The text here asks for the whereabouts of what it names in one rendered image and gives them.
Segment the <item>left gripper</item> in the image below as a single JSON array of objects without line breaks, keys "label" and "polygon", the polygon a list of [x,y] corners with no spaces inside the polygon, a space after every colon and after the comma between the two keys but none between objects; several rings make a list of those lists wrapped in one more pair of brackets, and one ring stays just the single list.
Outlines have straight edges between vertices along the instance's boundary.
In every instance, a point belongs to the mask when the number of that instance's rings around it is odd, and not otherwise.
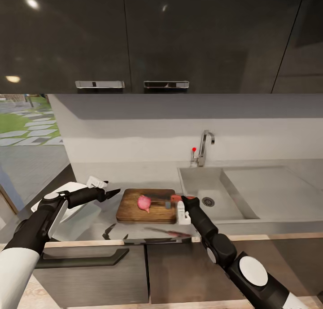
[{"label": "left gripper", "polygon": [[83,205],[83,204],[87,204],[93,200],[98,200],[99,202],[103,202],[107,199],[109,200],[110,198],[112,198],[113,196],[118,194],[121,191],[121,189],[108,191],[108,192],[106,192],[106,194],[105,194],[105,190],[103,188],[99,188],[99,187],[97,187],[97,188],[84,187],[82,189],[79,189],[78,191],[80,191],[80,193],[81,193],[82,205]]}]

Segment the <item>cutting board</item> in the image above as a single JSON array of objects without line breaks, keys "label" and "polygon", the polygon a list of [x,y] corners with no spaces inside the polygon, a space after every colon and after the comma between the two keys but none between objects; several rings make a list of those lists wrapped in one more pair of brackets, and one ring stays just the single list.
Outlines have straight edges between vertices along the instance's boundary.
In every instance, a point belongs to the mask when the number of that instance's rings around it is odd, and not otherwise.
[{"label": "cutting board", "polygon": [[165,195],[175,195],[173,189],[126,189],[121,199],[116,218],[119,221],[157,221],[175,222],[178,219],[176,201],[171,201],[171,209],[166,209],[166,200],[151,198],[149,212],[140,209],[137,205],[142,192],[163,193]]}]

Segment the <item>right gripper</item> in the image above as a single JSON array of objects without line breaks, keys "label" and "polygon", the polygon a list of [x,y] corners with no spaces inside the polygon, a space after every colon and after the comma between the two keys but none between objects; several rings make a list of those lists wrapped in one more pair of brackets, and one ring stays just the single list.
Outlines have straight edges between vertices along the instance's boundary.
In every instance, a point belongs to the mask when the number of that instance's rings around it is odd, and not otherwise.
[{"label": "right gripper", "polygon": [[189,213],[189,216],[191,218],[191,224],[193,224],[197,229],[198,225],[205,219],[209,219],[209,217],[200,208],[200,199],[194,197],[193,199],[189,200],[186,196],[181,197],[184,204],[186,205],[185,211]]}]

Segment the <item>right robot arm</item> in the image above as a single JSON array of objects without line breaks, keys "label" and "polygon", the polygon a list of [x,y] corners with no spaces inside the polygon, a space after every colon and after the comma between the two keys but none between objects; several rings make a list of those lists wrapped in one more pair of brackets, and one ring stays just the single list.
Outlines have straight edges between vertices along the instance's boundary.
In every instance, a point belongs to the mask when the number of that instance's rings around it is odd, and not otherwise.
[{"label": "right robot arm", "polygon": [[181,196],[178,201],[179,224],[193,224],[201,235],[209,257],[219,264],[255,309],[309,309],[267,272],[260,261],[244,251],[237,256],[234,244],[200,208],[200,199]]}]

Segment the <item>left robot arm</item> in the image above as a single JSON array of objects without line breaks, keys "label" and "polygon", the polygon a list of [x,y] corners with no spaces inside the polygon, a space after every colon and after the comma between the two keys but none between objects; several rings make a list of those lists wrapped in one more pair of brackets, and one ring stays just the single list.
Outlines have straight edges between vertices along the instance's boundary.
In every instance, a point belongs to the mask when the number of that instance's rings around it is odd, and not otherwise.
[{"label": "left robot arm", "polygon": [[90,176],[87,187],[45,195],[37,211],[15,229],[13,239],[0,252],[0,309],[17,309],[34,268],[67,209],[109,200],[121,189],[105,194],[106,182]]}]

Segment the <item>parer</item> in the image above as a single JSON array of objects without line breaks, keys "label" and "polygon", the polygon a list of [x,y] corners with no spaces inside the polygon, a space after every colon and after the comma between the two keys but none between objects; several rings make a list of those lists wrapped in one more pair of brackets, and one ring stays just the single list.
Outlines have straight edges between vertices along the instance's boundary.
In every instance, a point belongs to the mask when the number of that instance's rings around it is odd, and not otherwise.
[{"label": "parer", "polygon": [[[145,197],[151,198],[158,198],[158,199],[165,199],[165,200],[172,200],[172,201],[183,201],[181,196],[177,195],[158,195],[158,194],[144,194]],[[193,199],[194,196],[186,196],[189,200]]]}]

